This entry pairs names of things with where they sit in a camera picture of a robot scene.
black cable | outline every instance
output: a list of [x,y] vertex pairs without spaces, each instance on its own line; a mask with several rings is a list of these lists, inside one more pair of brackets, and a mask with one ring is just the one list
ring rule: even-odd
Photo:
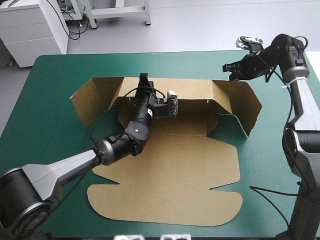
[[155,88],[153,88],[153,87],[149,87],[149,86],[138,86],[138,87],[136,87],[136,88],[131,89],[130,91],[128,91],[125,95],[123,95],[122,98],[118,98],[118,99],[114,102],[113,106],[110,107],[110,108],[105,112],[105,114],[99,119],[99,121],[93,126],[93,128],[92,128],[91,131],[90,131],[90,139],[91,139],[91,141],[94,143],[95,148],[96,148],[97,150],[98,150],[97,141],[96,141],[96,140],[94,139],[94,137],[93,137],[93,133],[94,133],[95,129],[97,128],[97,126],[98,126],[98,125],[102,122],[102,120],[112,111],[112,109],[114,108],[114,106],[116,106],[120,101],[122,101],[122,100],[123,100],[126,96],[128,96],[130,93],[132,93],[133,91],[138,90],[138,89],[150,89],[150,90],[154,90],[154,91],[160,93],[160,94],[163,96],[163,98],[166,98],[166,95],[164,95],[161,91],[159,91],[158,89],[155,89]]
[[70,35],[69,35],[69,33],[67,32],[67,30],[65,29],[65,26],[64,26],[64,24],[62,23],[62,20],[61,20],[61,18],[60,18],[60,16],[59,16],[59,14],[58,14],[58,12],[56,11],[56,9],[54,8],[54,6],[52,6],[52,4],[51,4],[51,2],[49,2],[49,0],[46,0],[46,2],[48,3],[48,4],[50,4],[50,6],[51,6],[51,8],[54,10],[54,12],[55,12],[55,14],[57,15],[57,17],[58,17],[58,19],[59,19],[59,21],[60,21],[60,23],[61,23],[61,26],[62,26],[62,28],[63,28],[63,30],[64,30],[64,32],[65,32],[65,34],[68,36],[68,38],[70,38],[70,39],[72,39],[72,40],[78,40],[79,38],[80,38],[80,29],[78,28],[78,30],[79,30],[79,35],[78,35],[78,37],[77,38],[73,38],[73,37],[71,37]]
[[[63,10],[63,9],[60,9],[62,12],[66,13],[73,21],[75,21],[75,19],[72,17],[72,15],[70,13],[68,13],[66,10]],[[72,34],[77,34],[77,35],[81,35],[81,34],[84,34],[87,30],[88,30],[88,26],[89,26],[89,22],[90,20],[88,19],[87,22],[86,22],[86,27],[84,29],[84,31],[80,32],[80,28],[78,26],[77,29],[78,29],[78,32],[74,32],[74,31],[70,31],[69,30],[69,33],[72,33]]]
[[257,189],[253,188],[252,186],[250,186],[249,188],[252,189],[253,191],[255,191],[256,193],[258,193],[259,195],[261,195],[265,200],[267,200],[277,210],[277,212],[284,219],[287,228],[289,229],[290,228],[289,222],[288,222],[287,218],[285,217],[285,215],[280,211],[280,209],[271,200],[269,200],[269,198],[267,198],[263,193],[259,192]]
[[[258,54],[256,54],[254,51],[252,51],[251,49],[249,49],[249,51],[251,53],[253,53],[255,56],[257,56],[270,70],[271,70],[271,73],[274,73],[278,76],[278,78],[282,81],[282,83],[284,85],[287,86],[287,84],[285,83],[285,81],[283,80],[283,78],[280,76],[280,74],[276,71],[275,68],[271,67],[265,60],[263,60]],[[295,157],[293,155],[293,153],[290,151],[290,148],[289,148],[289,145],[287,143],[287,140],[286,140],[286,137],[285,137],[285,134],[286,134],[286,129],[287,129],[287,126],[288,126],[288,123],[290,121],[290,118],[291,118],[291,115],[292,115],[292,110],[293,110],[293,107],[294,107],[294,100],[293,100],[293,94],[292,94],[292,91],[291,89],[287,86],[287,90],[289,92],[289,95],[290,95],[290,111],[289,111],[289,114],[288,114],[288,117],[286,119],[286,122],[284,124],[284,128],[283,128],[283,140],[284,140],[284,144],[291,156],[291,159],[292,159],[292,162],[294,163],[294,165],[296,166],[296,168],[298,169],[299,173],[301,174],[301,178],[305,180],[305,184],[307,186],[307,190],[306,192],[304,193],[300,193],[300,194],[294,194],[294,193],[286,193],[286,192],[280,192],[280,191],[274,191],[275,194],[280,194],[280,195],[286,195],[286,196],[303,196],[303,195],[307,195],[309,192],[310,192],[310,185],[308,183],[308,181],[306,180],[302,170],[300,169],[300,167],[298,166],[298,164],[296,163],[295,161]],[[265,192],[271,192],[271,190],[269,189],[266,189],[266,188],[260,188],[261,191],[265,191]]]

cabinet drawer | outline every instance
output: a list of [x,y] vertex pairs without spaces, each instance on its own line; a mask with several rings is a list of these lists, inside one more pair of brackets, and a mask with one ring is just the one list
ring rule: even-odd
[[0,12],[0,28],[45,23],[40,7]]
[[54,38],[10,42],[5,46],[20,67],[33,66],[42,55],[62,54]]
[[53,38],[47,23],[0,28],[0,39],[4,43]]

white table frame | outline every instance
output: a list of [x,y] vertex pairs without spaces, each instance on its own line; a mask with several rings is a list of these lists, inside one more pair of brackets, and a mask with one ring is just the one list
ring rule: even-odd
[[126,17],[132,15],[145,14],[145,21],[147,25],[151,24],[150,5],[149,0],[144,0],[142,6],[125,6],[125,0],[115,0],[115,7],[93,9],[90,0],[84,1],[87,17],[89,18],[91,27],[98,28],[96,19]]

cardboard box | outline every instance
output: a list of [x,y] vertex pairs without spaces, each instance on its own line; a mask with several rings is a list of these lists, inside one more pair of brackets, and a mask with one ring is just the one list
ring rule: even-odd
[[[178,94],[177,119],[154,119],[143,152],[93,172],[119,183],[92,185],[90,204],[100,215],[127,221],[217,226],[239,212],[237,192],[210,190],[240,180],[237,149],[207,137],[218,114],[233,114],[244,132],[253,129],[261,103],[246,82],[152,78],[156,89]],[[138,77],[94,77],[72,97],[77,114],[89,126],[117,98],[138,86]],[[125,128],[133,108],[132,92],[119,110]]]

gray floor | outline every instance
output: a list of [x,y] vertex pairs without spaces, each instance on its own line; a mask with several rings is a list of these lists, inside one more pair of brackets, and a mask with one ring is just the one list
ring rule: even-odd
[[[96,8],[114,4],[92,2]],[[320,51],[320,0],[150,0],[150,6],[152,25],[143,16],[99,19],[98,29],[69,41],[68,54],[234,50],[237,36],[258,36],[267,46],[279,33],[306,36],[308,50]],[[0,134],[30,69],[0,70]]]

